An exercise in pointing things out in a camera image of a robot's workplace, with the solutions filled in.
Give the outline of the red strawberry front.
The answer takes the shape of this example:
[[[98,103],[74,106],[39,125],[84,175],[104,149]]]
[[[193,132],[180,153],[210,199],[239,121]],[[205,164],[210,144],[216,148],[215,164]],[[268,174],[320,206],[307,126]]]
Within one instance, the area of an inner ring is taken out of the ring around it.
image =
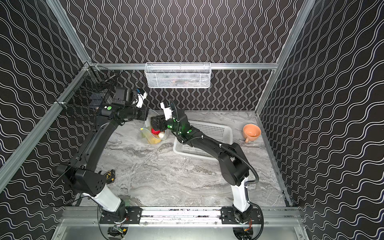
[[[157,131],[157,130],[151,129],[151,132],[154,135],[158,135],[161,131]]]

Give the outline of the clear zip top bag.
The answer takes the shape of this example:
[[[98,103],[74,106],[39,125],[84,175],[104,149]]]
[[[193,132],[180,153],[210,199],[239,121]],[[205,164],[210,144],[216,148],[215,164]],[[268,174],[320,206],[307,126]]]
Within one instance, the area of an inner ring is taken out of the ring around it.
[[[140,128],[142,137],[145,139],[145,141],[150,145],[156,145],[164,140],[166,140],[169,136],[170,131],[155,131],[152,124],[151,124],[151,118],[157,117],[160,114],[157,113],[155,110],[149,110],[147,119],[145,120],[144,126]]]

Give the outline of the yellow potato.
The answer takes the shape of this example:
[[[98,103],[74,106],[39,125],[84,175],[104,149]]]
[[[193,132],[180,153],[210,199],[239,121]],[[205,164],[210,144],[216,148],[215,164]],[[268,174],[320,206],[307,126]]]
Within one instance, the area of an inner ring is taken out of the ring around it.
[[[148,142],[151,144],[151,145],[155,145],[155,144],[158,144],[160,143],[162,140],[161,139],[156,139],[156,138],[150,138],[148,140]]]

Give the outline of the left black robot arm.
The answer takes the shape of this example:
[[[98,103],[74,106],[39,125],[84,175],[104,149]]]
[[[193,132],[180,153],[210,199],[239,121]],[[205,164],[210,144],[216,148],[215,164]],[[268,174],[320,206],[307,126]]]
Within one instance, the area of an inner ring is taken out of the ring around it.
[[[111,103],[94,107],[94,126],[79,151],[68,164],[57,167],[59,178],[71,189],[93,200],[110,221],[120,224],[127,218],[125,202],[107,186],[107,177],[95,172],[104,148],[119,127],[132,120],[145,121],[148,109],[143,106],[147,93],[143,89],[116,88]]]

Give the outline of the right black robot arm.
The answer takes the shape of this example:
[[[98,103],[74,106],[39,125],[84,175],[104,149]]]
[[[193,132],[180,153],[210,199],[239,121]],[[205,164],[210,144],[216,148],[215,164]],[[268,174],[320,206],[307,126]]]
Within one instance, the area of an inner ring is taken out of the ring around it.
[[[169,130],[182,145],[200,149],[214,157],[224,180],[232,186],[234,222],[249,224],[257,207],[249,198],[248,185],[260,180],[239,144],[222,143],[192,126],[183,110],[166,108],[165,114],[150,118],[155,131]]]

